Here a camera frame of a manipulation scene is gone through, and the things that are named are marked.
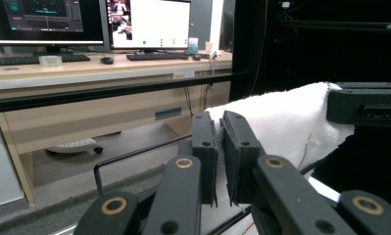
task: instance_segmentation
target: computer mouse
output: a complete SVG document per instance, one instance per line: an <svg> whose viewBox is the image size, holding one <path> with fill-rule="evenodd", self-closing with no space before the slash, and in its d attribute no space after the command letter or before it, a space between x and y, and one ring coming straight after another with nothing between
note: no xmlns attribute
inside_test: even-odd
<svg viewBox="0 0 391 235"><path fill-rule="evenodd" d="M201 55L193 55L192 60L194 61L201 61Z"/></svg>
<svg viewBox="0 0 391 235"><path fill-rule="evenodd" d="M112 65L114 60L111 57L103 57L100 59L100 62L103 63L104 65Z"/></svg>

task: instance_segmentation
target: monitor screen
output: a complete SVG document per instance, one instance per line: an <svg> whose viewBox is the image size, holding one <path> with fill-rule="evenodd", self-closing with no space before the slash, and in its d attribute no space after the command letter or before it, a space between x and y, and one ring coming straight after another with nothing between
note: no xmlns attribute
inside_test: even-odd
<svg viewBox="0 0 391 235"><path fill-rule="evenodd" d="M0 46L104 45L99 0L0 0Z"/></svg>
<svg viewBox="0 0 391 235"><path fill-rule="evenodd" d="M111 49L188 48L190 1L106 0Z"/></svg>

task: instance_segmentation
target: wooden desk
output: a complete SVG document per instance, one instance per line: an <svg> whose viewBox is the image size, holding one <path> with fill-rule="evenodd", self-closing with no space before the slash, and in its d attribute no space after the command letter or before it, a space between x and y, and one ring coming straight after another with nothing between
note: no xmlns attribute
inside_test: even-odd
<svg viewBox="0 0 391 235"><path fill-rule="evenodd" d="M215 61L215 74L230 72L231 54L220 54ZM0 99L165 81L171 80L174 72L195 71L196 76L210 74L208 60L131 62L125 55L110 55L115 62L108 66L100 63L101 54L88 57L90 62L64 63L57 68L40 65L0 67ZM206 85L188 88L193 113L204 109L205 88ZM216 84L209 90L207 107L227 103L228 96L229 82ZM177 117L155 118L157 112L179 109L181 113ZM185 120L188 128L189 117L184 89L178 88L0 113L0 128L26 199L32 203L32 151L155 121L179 124L179 121L172 121Z"/></svg>

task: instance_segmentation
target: white cloth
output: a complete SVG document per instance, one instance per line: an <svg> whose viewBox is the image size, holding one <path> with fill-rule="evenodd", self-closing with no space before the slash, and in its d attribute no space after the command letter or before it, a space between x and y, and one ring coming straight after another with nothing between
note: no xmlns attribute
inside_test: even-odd
<svg viewBox="0 0 391 235"><path fill-rule="evenodd" d="M223 137L220 118L224 111L232 111L247 119L267 154L286 158L299 170L326 157L355 128L326 120L327 95L336 89L341 88L319 82L207 109L215 122L220 152Z"/></svg>

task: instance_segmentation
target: tape roll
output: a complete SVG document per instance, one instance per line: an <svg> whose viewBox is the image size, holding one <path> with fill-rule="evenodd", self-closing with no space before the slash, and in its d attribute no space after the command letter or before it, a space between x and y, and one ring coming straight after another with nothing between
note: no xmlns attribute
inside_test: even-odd
<svg viewBox="0 0 391 235"><path fill-rule="evenodd" d="M59 67L63 65L61 56L41 56L39 57L39 65L42 67Z"/></svg>

